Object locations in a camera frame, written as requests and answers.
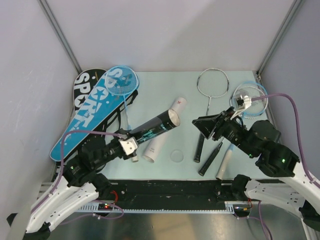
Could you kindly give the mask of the black shuttlecock tube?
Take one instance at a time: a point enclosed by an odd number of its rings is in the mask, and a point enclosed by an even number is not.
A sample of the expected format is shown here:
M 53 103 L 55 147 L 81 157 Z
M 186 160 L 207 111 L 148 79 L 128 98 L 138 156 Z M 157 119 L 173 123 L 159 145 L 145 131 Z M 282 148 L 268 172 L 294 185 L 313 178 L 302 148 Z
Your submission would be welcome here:
M 176 127 L 181 123 L 178 113 L 173 109 L 168 109 L 142 125 L 130 130 L 126 135 L 135 138 L 140 145 L 152 140 Z

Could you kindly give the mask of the white shuttlecock tube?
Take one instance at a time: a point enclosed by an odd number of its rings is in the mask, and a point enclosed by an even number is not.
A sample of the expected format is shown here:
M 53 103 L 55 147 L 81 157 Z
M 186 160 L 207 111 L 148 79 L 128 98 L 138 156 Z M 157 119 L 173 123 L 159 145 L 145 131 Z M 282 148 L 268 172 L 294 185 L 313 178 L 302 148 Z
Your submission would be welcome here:
M 181 119 L 181 113 L 185 109 L 186 105 L 187 105 L 187 100 L 183 97 L 178 97 L 175 99 L 174 103 L 170 107 L 170 110 L 173 110 L 175 113 L 177 113 L 177 116 L 179 117 L 179 119 Z M 153 138 L 149 142 L 142 156 L 148 162 L 154 163 L 158 155 L 160 154 L 168 137 L 169 137 L 169 132 L 167 131 Z

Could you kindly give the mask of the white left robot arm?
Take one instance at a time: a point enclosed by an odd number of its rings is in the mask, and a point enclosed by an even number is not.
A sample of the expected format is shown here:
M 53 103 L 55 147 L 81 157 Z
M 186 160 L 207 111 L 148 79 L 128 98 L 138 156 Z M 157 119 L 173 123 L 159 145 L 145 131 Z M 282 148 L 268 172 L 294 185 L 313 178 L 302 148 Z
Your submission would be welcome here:
M 138 137 L 120 130 L 106 143 L 102 132 L 91 138 L 74 158 L 61 164 L 52 185 L 35 203 L 7 217 L 8 240 L 47 240 L 51 233 L 80 207 L 95 200 L 107 199 L 111 183 L 99 170 L 110 161 L 128 159 L 136 154 Z

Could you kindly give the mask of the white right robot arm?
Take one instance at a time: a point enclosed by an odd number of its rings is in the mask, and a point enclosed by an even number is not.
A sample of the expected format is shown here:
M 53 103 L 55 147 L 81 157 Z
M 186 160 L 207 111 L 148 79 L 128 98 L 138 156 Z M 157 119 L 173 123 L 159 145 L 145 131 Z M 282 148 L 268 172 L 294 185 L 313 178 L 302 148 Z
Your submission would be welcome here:
M 304 203 L 298 208 L 303 222 L 320 229 L 320 181 L 307 169 L 305 161 L 278 142 L 281 133 L 268 121 L 256 121 L 251 128 L 242 124 L 231 107 L 216 115 L 202 116 L 192 124 L 206 139 L 224 137 L 250 158 L 266 176 L 279 179 L 295 189 Z

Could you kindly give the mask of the white racket black grip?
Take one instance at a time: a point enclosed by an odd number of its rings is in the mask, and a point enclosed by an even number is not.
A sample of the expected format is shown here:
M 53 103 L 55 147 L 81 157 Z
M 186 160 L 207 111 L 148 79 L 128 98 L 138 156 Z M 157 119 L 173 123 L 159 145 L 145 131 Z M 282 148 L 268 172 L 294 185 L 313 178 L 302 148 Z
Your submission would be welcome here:
M 207 68 L 197 78 L 197 90 L 208 98 L 206 113 L 209 115 L 211 101 L 227 94 L 230 81 L 227 74 L 219 68 Z

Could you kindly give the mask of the clear black tube lid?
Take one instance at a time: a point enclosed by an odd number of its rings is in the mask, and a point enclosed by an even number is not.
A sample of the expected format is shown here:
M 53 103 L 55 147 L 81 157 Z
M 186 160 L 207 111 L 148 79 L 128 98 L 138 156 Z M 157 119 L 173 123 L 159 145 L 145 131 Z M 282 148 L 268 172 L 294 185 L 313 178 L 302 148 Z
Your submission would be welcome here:
M 184 154 L 181 150 L 175 149 L 171 152 L 170 159 L 174 163 L 181 163 L 184 160 Z

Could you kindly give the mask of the blue sport racket cover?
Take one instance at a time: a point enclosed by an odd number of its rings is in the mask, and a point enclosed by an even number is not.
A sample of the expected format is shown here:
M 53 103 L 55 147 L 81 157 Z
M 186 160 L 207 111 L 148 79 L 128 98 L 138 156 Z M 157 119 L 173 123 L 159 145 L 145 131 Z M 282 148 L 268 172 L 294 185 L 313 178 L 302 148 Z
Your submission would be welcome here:
M 83 71 L 73 84 L 73 108 L 74 117 L 65 132 L 103 131 L 98 130 L 103 125 L 107 128 L 107 121 L 112 117 L 116 119 L 116 113 L 123 107 L 124 99 L 121 96 L 112 95 L 105 87 L 107 70 L 92 68 Z M 63 144 L 63 157 L 68 158 L 77 147 L 89 137 L 88 133 L 72 133 L 66 136 Z M 55 162 L 61 161 L 61 138 L 52 148 L 49 156 Z

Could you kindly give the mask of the blue racket white grip right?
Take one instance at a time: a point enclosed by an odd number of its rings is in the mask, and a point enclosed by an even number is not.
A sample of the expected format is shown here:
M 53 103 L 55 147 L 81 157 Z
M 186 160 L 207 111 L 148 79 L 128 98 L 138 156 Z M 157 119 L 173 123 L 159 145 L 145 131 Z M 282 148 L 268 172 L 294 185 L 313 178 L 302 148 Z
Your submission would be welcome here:
M 262 115 L 267 106 L 268 99 L 260 99 L 252 101 L 253 98 L 258 98 L 267 95 L 266 89 L 259 83 L 253 81 L 245 81 L 240 84 L 233 92 L 229 99 L 229 104 L 238 112 L 238 117 L 243 119 L 254 119 Z

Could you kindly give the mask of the blue racket white grip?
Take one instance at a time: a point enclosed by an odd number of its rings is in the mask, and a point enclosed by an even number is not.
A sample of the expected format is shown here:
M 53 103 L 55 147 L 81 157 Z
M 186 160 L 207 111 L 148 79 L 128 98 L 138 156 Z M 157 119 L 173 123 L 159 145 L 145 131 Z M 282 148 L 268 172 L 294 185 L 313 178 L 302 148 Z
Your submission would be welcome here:
M 245 81 L 240 84 L 233 92 L 229 99 L 229 104 L 238 112 L 238 117 L 243 119 L 254 119 L 262 115 L 267 106 L 268 99 L 260 99 L 252 101 L 253 98 L 258 98 L 267 95 L 266 89 L 259 83 L 253 81 Z
M 127 97 L 138 88 L 138 85 L 139 78 L 129 66 L 117 65 L 106 72 L 105 87 L 107 91 L 114 96 L 123 97 L 127 130 L 132 129 L 128 115 Z

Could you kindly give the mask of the blue racket white grip left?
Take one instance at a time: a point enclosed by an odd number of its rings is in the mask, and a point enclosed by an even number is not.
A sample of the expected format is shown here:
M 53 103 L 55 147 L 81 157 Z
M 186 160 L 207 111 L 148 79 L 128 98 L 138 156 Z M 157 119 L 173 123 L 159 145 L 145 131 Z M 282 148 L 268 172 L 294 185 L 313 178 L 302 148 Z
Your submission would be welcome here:
M 114 96 L 123 97 L 127 130 L 132 129 L 128 115 L 127 97 L 138 88 L 138 85 L 139 78 L 129 66 L 117 65 L 106 72 L 105 87 L 107 91 Z

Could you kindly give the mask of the black sport racket cover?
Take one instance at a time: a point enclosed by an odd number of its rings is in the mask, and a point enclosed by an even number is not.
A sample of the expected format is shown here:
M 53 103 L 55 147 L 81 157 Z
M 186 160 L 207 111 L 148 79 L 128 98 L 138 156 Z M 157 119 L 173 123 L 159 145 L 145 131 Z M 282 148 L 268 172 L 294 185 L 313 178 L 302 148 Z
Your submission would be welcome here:
M 106 132 L 114 121 L 121 121 L 121 112 L 135 100 L 139 84 L 138 75 L 125 65 L 83 71 L 73 85 L 74 117 L 66 128 L 69 134 L 54 145 L 50 158 L 59 163 L 74 153 L 103 148 L 105 136 L 93 132 Z

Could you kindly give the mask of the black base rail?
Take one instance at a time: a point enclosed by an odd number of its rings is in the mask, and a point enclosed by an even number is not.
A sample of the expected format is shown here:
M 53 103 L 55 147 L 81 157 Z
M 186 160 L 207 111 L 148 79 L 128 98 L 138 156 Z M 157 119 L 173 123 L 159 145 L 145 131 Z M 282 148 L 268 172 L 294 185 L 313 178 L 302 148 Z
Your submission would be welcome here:
M 112 180 L 109 195 L 94 203 L 116 203 L 123 210 L 224 210 L 225 202 L 248 203 L 244 193 L 232 192 L 232 181 Z

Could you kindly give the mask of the grey aluminium frame post right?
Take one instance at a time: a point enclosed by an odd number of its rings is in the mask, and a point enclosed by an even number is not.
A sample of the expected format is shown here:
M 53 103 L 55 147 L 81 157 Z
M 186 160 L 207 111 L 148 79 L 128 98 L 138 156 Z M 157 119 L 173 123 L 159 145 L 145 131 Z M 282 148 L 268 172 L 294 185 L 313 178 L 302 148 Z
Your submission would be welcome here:
M 279 47 L 280 43 L 282 42 L 283 38 L 285 37 L 287 31 L 289 30 L 290 26 L 292 25 L 294 19 L 296 18 L 297 14 L 299 13 L 300 9 L 304 5 L 305 0 L 294 0 L 286 13 L 279 29 L 277 30 L 275 37 L 273 38 L 269 48 L 267 49 L 261 63 L 259 64 L 258 69 L 256 70 L 256 75 L 258 78 L 262 76 L 263 71 L 266 69 L 268 63 L 272 59 L 273 55 L 275 54 L 277 48 Z

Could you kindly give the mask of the grey aluminium frame post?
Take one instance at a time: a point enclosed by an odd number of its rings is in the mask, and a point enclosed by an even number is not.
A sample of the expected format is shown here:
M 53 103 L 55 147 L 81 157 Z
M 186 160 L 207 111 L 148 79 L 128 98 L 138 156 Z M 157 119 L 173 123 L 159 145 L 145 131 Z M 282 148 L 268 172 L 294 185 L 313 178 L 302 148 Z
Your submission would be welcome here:
M 268 63 L 272 59 L 273 55 L 275 54 L 277 48 L 279 47 L 280 43 L 282 42 L 283 38 L 285 37 L 287 31 L 289 30 L 290 26 L 292 25 L 294 19 L 296 18 L 297 14 L 299 13 L 300 9 L 304 5 L 305 0 L 294 0 L 286 13 L 279 29 L 277 30 L 275 37 L 273 38 L 269 48 L 267 49 L 261 63 L 259 64 L 258 69 L 256 70 L 256 75 L 258 78 L 262 76 L 263 71 L 266 69 Z
M 64 52 L 66 53 L 68 59 L 70 60 L 72 66 L 75 68 L 76 72 L 80 74 L 83 70 L 81 68 L 81 65 L 79 64 L 79 61 L 77 60 L 71 45 L 69 44 L 52 8 L 50 7 L 47 0 L 38 0 L 37 1 L 40 8 L 42 9 L 45 17 L 47 18 L 50 26 L 53 29 L 53 32 L 55 33 L 58 41 L 60 42 Z

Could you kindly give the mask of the grey aluminium frame post left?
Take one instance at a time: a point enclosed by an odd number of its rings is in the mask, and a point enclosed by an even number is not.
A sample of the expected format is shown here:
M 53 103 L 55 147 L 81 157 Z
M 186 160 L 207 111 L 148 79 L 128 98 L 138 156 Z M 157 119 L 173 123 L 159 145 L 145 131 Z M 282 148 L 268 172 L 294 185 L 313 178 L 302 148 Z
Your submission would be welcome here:
M 80 74 L 83 70 L 81 68 L 81 65 L 79 64 L 79 61 L 77 60 L 71 45 L 69 44 L 52 8 L 50 7 L 47 0 L 38 0 L 37 1 L 40 8 L 42 9 L 45 17 L 47 18 L 50 26 L 53 29 L 53 32 L 55 33 L 58 41 L 60 42 L 64 52 L 66 53 L 68 59 L 70 60 L 72 66 L 75 68 L 76 72 Z

